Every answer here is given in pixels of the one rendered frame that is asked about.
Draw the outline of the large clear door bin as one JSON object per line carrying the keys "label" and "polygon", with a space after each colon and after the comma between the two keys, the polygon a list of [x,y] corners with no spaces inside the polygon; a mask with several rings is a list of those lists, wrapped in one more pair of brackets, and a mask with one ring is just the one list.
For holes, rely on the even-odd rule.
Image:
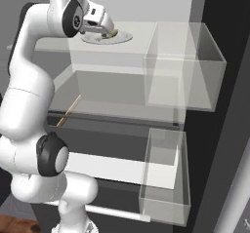
{"label": "large clear door bin", "polygon": [[144,58],[146,103],[213,111],[226,66],[206,24],[159,22]]}

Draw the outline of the dark grey fridge door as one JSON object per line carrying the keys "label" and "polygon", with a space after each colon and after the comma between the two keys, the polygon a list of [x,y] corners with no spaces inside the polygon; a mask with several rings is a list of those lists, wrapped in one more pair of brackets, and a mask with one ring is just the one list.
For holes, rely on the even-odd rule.
{"label": "dark grey fridge door", "polygon": [[202,21],[227,68],[216,111],[187,114],[191,209],[175,233],[213,233],[250,136],[250,0],[205,0]]}

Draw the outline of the white round plate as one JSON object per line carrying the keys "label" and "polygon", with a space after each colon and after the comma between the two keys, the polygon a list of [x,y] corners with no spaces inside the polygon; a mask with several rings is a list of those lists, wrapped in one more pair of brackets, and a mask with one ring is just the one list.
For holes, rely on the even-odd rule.
{"label": "white round plate", "polygon": [[108,35],[109,34],[85,32],[82,35],[82,40],[89,44],[113,45],[125,43],[133,39],[133,35],[131,33],[121,30],[118,30],[117,35],[112,38],[108,38]]}

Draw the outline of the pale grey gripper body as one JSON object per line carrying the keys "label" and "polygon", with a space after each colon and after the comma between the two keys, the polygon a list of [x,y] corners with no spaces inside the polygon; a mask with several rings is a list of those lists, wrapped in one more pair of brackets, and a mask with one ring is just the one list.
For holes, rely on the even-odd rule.
{"label": "pale grey gripper body", "polygon": [[114,29],[114,23],[110,15],[107,12],[104,12],[100,15],[88,14],[84,16],[80,32],[110,34],[113,31],[113,29]]}

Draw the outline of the open dark grey fridge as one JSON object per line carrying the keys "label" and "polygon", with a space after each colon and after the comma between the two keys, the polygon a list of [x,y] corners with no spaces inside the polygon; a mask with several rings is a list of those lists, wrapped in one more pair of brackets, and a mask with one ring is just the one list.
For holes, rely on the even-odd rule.
{"label": "open dark grey fridge", "polygon": [[[144,162],[150,129],[185,131],[187,109],[146,103],[144,67],[73,64],[70,53],[35,49],[32,62],[45,70],[55,85],[44,130],[57,134],[69,154]],[[87,205],[141,214],[140,184],[91,177],[98,183],[98,194]],[[42,233],[52,233],[61,221],[58,207],[47,202],[30,205]],[[99,233],[175,233],[176,227],[188,225],[94,213],[87,216]]]}

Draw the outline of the small clear door bin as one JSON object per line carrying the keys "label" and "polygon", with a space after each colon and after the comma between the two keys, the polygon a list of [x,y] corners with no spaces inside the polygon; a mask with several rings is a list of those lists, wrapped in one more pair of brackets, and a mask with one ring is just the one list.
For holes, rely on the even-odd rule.
{"label": "small clear door bin", "polygon": [[186,133],[150,129],[139,195],[140,213],[152,221],[185,227],[190,206]]}

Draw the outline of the white fridge drawer front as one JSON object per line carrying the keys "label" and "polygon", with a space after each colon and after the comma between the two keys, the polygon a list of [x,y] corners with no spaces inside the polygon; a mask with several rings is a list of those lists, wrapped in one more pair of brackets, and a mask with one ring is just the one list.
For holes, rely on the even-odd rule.
{"label": "white fridge drawer front", "polygon": [[179,152],[170,164],[124,160],[104,156],[69,154],[66,170],[97,178],[152,187],[173,189],[176,182]]}

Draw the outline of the clear glass fridge shelf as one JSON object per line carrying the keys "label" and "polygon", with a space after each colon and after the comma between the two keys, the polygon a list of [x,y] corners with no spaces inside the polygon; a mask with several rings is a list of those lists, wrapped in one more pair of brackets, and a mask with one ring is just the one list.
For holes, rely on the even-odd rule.
{"label": "clear glass fridge shelf", "polygon": [[73,64],[143,67],[145,58],[179,58],[182,45],[181,24],[177,22],[117,21],[119,32],[132,38],[118,44],[102,44],[97,34],[77,34],[70,39],[43,38],[36,51],[70,53]]}

